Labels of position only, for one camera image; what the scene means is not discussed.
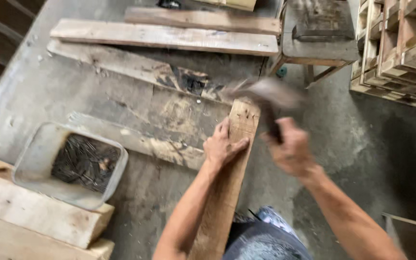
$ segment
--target left hand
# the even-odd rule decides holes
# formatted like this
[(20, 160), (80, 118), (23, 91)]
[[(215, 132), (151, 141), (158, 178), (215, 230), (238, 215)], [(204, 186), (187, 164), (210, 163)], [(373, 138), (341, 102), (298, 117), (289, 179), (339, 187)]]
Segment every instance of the left hand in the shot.
[(241, 150), (247, 148), (250, 143), (250, 139), (247, 137), (237, 143), (231, 143), (229, 127), (230, 119), (226, 117), (216, 126), (213, 136), (203, 143), (206, 161), (220, 168), (230, 162)]

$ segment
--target hammer handle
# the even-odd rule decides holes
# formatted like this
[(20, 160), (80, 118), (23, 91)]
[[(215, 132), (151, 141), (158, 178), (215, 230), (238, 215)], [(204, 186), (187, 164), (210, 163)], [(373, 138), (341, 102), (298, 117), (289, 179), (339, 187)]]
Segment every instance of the hammer handle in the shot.
[(275, 122), (274, 110), (269, 102), (264, 102), (261, 105), (261, 113), (265, 117), (266, 124), (269, 128), (269, 134), (277, 139), (279, 144), (283, 143), (282, 133), (280, 132), (280, 126)]

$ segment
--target hammer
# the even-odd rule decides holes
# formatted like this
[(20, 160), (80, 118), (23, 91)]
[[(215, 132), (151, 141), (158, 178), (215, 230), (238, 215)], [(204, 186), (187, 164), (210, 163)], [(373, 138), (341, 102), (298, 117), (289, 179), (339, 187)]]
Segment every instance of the hammer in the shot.
[(233, 98), (247, 97), (256, 103), (262, 117), (265, 118), (269, 128), (269, 134), (275, 137), (279, 143), (283, 143), (280, 127), (275, 122), (274, 107), (286, 111), (297, 110), (303, 107), (305, 97), (303, 94), (292, 89), (284, 82), (276, 78), (262, 78), (260, 80), (247, 79), (227, 93)]

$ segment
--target plastic container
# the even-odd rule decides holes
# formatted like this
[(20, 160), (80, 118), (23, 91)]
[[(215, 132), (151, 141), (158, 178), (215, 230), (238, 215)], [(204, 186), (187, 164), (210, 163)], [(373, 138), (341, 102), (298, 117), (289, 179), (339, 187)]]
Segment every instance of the plastic container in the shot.
[[(119, 148), (115, 168), (104, 193), (91, 191), (79, 184), (69, 184), (51, 176), (52, 165), (70, 134), (79, 134)], [(42, 123), (29, 139), (12, 171), (15, 184), (66, 203), (95, 210), (115, 192), (121, 179), (128, 152), (119, 143), (53, 122)]]

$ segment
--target person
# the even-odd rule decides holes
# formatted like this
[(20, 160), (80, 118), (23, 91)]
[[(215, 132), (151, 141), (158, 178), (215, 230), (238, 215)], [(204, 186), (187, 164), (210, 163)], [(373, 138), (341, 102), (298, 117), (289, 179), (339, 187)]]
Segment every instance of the person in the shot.
[[(312, 194), (348, 255), (355, 260), (406, 260), (387, 233), (314, 161), (307, 133), (298, 128), (292, 118), (276, 122), (284, 140), (282, 144), (267, 133), (261, 135), (273, 161), (286, 174), (298, 178)], [(205, 162), (170, 216), (153, 260), (188, 258), (216, 176), (249, 145), (248, 139), (231, 143), (229, 126), (229, 119), (224, 119), (203, 144)], [(256, 221), (233, 223), (223, 259), (312, 259), (293, 229), (271, 207), (263, 207), (256, 217)]]

